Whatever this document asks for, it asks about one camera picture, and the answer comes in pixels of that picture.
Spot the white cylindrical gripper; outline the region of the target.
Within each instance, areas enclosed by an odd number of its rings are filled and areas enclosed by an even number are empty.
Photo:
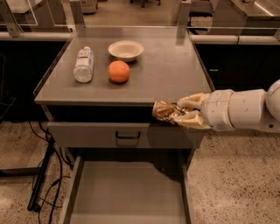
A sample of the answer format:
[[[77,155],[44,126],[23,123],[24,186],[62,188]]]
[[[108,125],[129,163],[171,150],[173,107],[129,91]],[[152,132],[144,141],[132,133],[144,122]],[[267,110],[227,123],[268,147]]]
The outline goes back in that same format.
[[[177,101],[181,108],[200,109],[178,115],[173,121],[185,128],[216,131],[234,130],[229,118],[229,103],[233,90],[216,90],[211,94],[192,94]]]

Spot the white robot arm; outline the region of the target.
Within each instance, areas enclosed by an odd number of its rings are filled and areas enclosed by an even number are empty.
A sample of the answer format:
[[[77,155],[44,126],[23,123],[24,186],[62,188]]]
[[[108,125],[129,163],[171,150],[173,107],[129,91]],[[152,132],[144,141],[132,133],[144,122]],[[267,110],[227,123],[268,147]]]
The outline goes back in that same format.
[[[177,105],[191,110],[174,118],[175,123],[187,128],[280,132],[280,80],[268,91],[215,90],[211,94],[184,97]]]

